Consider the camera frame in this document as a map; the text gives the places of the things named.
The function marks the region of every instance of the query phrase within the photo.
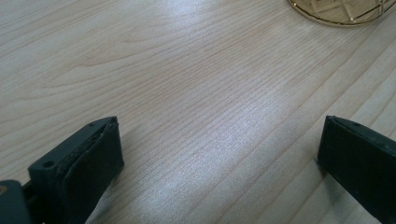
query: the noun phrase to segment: light wood surface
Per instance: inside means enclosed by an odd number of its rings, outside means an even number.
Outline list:
[[[89,223],[376,223],[315,164],[324,118],[396,139],[396,11],[316,24],[286,0],[0,2],[0,179],[118,116]]]

